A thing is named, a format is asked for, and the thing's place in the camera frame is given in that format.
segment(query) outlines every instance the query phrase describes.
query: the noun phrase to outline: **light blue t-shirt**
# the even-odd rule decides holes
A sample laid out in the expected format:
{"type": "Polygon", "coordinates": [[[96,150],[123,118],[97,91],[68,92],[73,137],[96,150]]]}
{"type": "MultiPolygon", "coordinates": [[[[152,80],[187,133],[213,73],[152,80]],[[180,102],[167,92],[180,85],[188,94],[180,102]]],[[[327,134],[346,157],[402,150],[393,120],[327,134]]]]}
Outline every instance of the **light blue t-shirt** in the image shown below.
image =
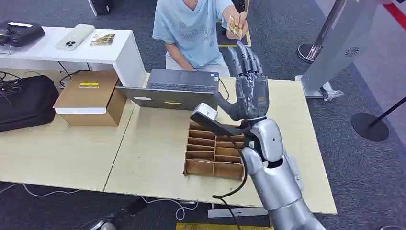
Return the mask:
{"type": "Polygon", "coordinates": [[[223,20],[223,10],[232,5],[231,0],[197,0],[192,11],[183,0],[158,0],[155,9],[152,37],[173,44],[195,68],[200,68],[218,58],[216,22],[223,20]]]}

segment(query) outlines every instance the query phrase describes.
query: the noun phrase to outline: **red stripe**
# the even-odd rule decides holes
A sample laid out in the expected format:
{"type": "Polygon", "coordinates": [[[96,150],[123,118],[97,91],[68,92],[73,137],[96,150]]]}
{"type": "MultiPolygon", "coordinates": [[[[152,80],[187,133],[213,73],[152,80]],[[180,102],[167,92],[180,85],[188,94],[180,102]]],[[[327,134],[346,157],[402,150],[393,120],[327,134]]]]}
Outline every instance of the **red stripe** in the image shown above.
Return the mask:
{"type": "Polygon", "coordinates": [[[406,30],[406,16],[405,14],[393,3],[383,5],[386,10],[394,17],[394,19],[406,30]]]}

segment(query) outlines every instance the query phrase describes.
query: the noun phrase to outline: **white cable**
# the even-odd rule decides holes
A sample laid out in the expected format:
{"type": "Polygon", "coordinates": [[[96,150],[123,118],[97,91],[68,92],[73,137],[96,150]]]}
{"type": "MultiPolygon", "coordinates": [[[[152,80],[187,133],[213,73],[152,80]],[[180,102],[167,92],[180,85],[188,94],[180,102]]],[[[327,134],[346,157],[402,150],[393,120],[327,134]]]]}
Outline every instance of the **white cable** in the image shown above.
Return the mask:
{"type": "Polygon", "coordinates": [[[52,195],[52,194],[54,194],[54,193],[72,194],[72,193],[77,193],[77,192],[79,192],[79,191],[81,190],[81,189],[78,189],[78,190],[75,190],[75,191],[72,191],[72,192],[54,191],[54,192],[47,193],[47,194],[44,194],[44,195],[37,195],[37,194],[34,194],[34,193],[30,192],[30,190],[28,190],[28,188],[27,188],[27,186],[26,186],[25,184],[23,184],[23,186],[24,186],[25,190],[26,190],[29,194],[31,194],[31,195],[33,195],[33,196],[36,196],[36,197],[46,197],[46,196],[52,195]]]}
{"type": "Polygon", "coordinates": [[[12,187],[14,187],[14,186],[16,186],[16,185],[18,185],[18,184],[13,184],[13,185],[8,186],[7,188],[1,190],[1,191],[0,191],[0,194],[1,194],[2,192],[6,191],[7,189],[12,188],[12,187]]]}
{"type": "Polygon", "coordinates": [[[147,204],[151,204],[151,203],[154,203],[154,202],[157,202],[157,201],[164,201],[164,200],[168,200],[168,201],[172,201],[172,202],[176,203],[177,205],[180,206],[180,208],[178,208],[178,210],[176,210],[176,212],[175,212],[175,217],[176,217],[176,219],[178,219],[178,221],[182,221],[182,220],[185,218],[185,210],[193,211],[193,210],[195,210],[195,209],[197,208],[197,206],[199,205],[199,201],[196,201],[196,206],[195,206],[194,208],[188,208],[188,207],[183,207],[178,201],[175,201],[175,200],[172,200],[172,199],[156,199],[156,200],[146,201],[143,196],[142,196],[141,198],[142,198],[142,199],[145,201],[145,203],[147,203],[147,204]],[[178,217],[178,213],[179,213],[180,210],[183,211],[183,216],[182,216],[182,218],[179,218],[179,217],[178,217]]]}

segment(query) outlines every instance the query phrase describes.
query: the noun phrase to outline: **robot forearm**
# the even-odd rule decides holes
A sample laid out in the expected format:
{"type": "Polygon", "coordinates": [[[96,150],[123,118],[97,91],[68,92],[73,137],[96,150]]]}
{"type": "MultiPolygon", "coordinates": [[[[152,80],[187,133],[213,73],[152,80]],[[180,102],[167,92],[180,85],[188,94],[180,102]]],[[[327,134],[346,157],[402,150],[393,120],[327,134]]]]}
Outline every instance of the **robot forearm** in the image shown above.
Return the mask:
{"type": "Polygon", "coordinates": [[[251,133],[259,139],[263,158],[271,161],[265,167],[255,146],[243,148],[242,154],[247,162],[247,173],[276,230],[325,230],[302,198],[283,154],[282,138],[276,123],[270,119],[259,121],[251,133]]]}

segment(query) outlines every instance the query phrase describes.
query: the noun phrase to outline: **shorts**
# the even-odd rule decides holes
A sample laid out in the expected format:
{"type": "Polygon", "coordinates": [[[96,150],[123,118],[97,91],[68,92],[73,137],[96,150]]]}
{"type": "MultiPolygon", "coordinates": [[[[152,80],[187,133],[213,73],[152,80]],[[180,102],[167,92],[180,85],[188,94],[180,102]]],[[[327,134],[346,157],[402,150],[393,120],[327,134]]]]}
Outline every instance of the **shorts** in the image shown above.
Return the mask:
{"type": "MultiPolygon", "coordinates": [[[[218,72],[220,77],[230,77],[230,71],[228,70],[228,66],[223,59],[223,55],[212,62],[215,64],[209,63],[203,67],[196,68],[196,70],[205,72],[218,72]]],[[[182,67],[180,67],[180,65],[169,55],[168,52],[166,52],[165,54],[165,63],[166,69],[183,70],[182,67]]]]}

